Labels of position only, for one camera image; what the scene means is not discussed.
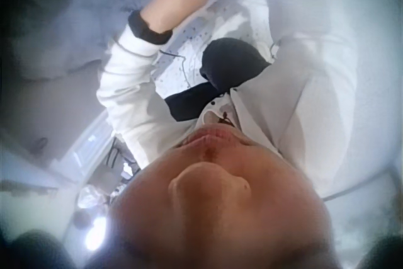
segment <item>shirt sleeve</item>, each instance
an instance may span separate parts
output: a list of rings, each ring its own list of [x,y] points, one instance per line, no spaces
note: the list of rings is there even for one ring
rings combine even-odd
[[[283,157],[324,195],[351,137],[355,37],[339,0],[268,0],[275,63],[247,83],[244,97]]]
[[[127,25],[100,73],[99,102],[141,168],[187,133],[191,122],[177,122],[151,79],[160,45],[135,37]]]

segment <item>light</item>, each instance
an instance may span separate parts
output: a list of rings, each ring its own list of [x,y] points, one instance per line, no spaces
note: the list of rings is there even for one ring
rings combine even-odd
[[[88,231],[86,236],[86,247],[90,251],[97,250],[105,239],[106,217],[98,217],[94,221],[94,226]]]
[[[133,176],[132,168],[126,162],[124,162],[123,164],[123,171],[126,172],[128,175]]]

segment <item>black sleeve cuff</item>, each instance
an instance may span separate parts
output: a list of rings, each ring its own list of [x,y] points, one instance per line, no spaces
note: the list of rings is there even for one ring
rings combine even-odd
[[[128,25],[137,38],[152,43],[154,45],[164,45],[173,35],[173,31],[166,31],[162,34],[149,29],[148,24],[143,20],[140,11],[133,11],[128,17]]]

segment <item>white jacket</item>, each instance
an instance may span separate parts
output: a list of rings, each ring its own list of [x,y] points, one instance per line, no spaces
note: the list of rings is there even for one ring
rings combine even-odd
[[[280,47],[275,63],[189,122],[174,120],[150,78],[160,46],[126,27],[111,48],[97,95],[141,168],[198,125],[228,112],[248,137],[303,170],[320,195],[331,189],[353,125],[355,40],[338,0],[268,4],[271,34]]]

